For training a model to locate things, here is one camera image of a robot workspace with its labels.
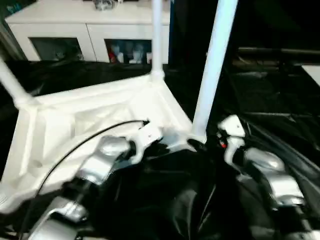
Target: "glass cabinet door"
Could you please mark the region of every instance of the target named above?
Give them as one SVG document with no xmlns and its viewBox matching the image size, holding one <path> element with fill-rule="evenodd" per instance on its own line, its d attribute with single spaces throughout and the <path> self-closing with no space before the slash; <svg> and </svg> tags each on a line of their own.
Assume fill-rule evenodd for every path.
<svg viewBox="0 0 320 240">
<path fill-rule="evenodd" d="M 97 61 L 124 64 L 152 62 L 153 27 L 148 24 L 87 24 Z M 162 62 L 168 63 L 170 26 L 162 26 Z"/>
<path fill-rule="evenodd" d="M 40 60 L 83 61 L 79 42 L 74 37 L 29 37 Z"/>
<path fill-rule="evenodd" d="M 86 24 L 9 24 L 29 61 L 97 61 Z"/>
</svg>

